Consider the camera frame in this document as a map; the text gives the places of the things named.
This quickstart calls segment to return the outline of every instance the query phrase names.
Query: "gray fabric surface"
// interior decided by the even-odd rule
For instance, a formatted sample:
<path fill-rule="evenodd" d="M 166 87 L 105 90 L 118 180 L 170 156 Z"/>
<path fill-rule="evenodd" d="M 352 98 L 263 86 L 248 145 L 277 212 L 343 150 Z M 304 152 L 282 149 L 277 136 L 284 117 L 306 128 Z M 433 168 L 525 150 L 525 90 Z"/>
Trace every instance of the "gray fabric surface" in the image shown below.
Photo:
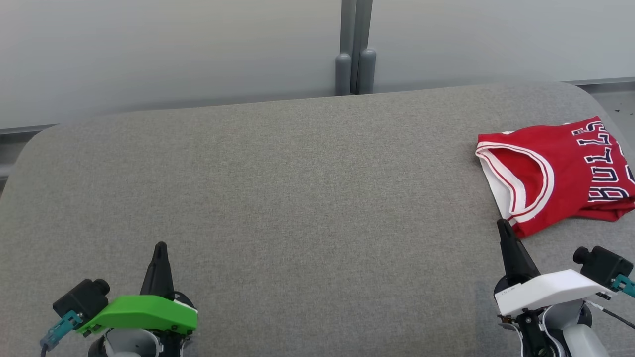
<path fill-rule="evenodd" d="M 35 356 L 83 278 L 138 293 L 155 243 L 200 310 L 189 356 L 515 356 L 492 297 L 498 210 L 479 133 L 599 115 L 561 83 L 166 111 L 57 126 L 0 199 L 3 356 Z M 624 147 L 631 163 L 633 154 Z M 570 219 L 525 240 L 543 273 L 580 246 L 635 260 L 635 222 Z M 605 305 L 635 320 L 635 302 Z M 594 313 L 612 356 L 632 330 Z M 72 335 L 51 356 L 84 356 Z"/>

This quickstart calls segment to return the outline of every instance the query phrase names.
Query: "white trim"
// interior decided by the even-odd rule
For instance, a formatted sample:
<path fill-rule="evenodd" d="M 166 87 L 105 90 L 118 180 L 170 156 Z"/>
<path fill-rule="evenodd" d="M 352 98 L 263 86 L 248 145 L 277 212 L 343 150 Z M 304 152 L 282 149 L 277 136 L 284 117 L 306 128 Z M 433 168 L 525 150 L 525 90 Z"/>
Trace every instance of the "white trim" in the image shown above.
<path fill-rule="evenodd" d="M 537 152 L 526 149 L 524 147 L 511 145 L 511 144 L 503 144 L 503 143 L 497 143 L 497 142 L 480 142 L 476 147 L 476 156 L 478 156 L 479 158 L 487 158 L 488 155 L 492 155 L 489 149 L 508 149 L 508 150 L 516 151 L 518 153 L 527 155 L 528 157 L 532 158 L 536 163 L 538 163 L 538 166 L 540 167 L 540 171 L 542 172 L 542 187 L 540 189 L 540 193 L 538 194 L 536 200 L 529 206 L 518 208 L 518 205 L 516 205 L 516 210 L 511 211 L 511 215 L 518 222 L 526 222 L 527 220 L 534 218 L 538 213 L 540 213 L 540 211 L 542 211 L 542 209 L 545 207 L 545 205 L 549 201 L 551 194 L 553 193 L 553 189 L 554 189 L 553 168 L 551 167 L 549 162 Z M 490 166 L 490 169 L 493 172 L 497 173 L 497 176 L 499 177 L 502 176 L 503 178 L 505 178 L 506 181 L 513 182 L 514 179 L 516 180 L 518 179 L 515 175 L 505 176 L 507 175 L 507 172 L 511 172 L 511 171 L 507 167 L 505 167 L 502 163 L 500 163 L 500 165 L 498 165 L 498 163 L 495 164 L 490 161 L 486 161 L 486 163 Z"/>

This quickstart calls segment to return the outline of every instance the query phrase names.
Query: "teal connector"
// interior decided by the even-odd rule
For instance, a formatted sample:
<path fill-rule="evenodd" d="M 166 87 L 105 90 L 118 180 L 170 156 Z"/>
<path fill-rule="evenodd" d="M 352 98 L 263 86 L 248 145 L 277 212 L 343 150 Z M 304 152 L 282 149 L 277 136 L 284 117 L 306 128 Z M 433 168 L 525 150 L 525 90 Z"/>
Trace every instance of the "teal connector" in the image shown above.
<path fill-rule="evenodd" d="M 619 274 L 613 282 L 613 287 L 627 295 L 635 297 L 635 283 L 624 275 Z"/>
<path fill-rule="evenodd" d="M 46 350 L 51 351 L 60 343 L 62 337 L 71 332 L 78 323 L 82 323 L 82 319 L 75 311 L 69 311 L 55 326 L 46 332 L 46 336 L 40 340 L 40 346 L 44 347 L 46 345 Z"/>

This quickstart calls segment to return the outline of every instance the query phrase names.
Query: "jersey armhole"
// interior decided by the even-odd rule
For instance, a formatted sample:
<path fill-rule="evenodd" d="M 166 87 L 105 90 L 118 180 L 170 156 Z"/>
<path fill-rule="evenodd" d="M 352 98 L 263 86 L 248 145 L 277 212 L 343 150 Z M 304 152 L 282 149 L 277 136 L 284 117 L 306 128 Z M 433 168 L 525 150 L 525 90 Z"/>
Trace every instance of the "jersey armhole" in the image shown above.
<path fill-rule="evenodd" d="M 542 174 L 542 188 L 536 200 L 528 203 L 525 185 L 506 167 L 490 149 L 508 149 L 534 160 Z M 547 204 L 554 187 L 554 174 L 551 165 L 538 153 L 511 144 L 480 142 L 476 156 L 481 161 L 483 172 L 490 185 L 498 210 L 510 224 L 525 222 L 534 218 Z"/>

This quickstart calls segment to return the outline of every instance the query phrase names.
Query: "basketball jersey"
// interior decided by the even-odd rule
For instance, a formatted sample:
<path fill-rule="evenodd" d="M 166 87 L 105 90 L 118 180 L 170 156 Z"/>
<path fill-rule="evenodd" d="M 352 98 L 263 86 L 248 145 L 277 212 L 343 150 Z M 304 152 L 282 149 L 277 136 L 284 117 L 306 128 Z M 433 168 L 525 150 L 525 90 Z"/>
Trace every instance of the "basketball jersey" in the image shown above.
<path fill-rule="evenodd" d="M 635 179 L 597 116 L 482 134 L 476 156 L 501 216 L 520 238 L 568 217 L 613 222 L 635 208 Z"/>

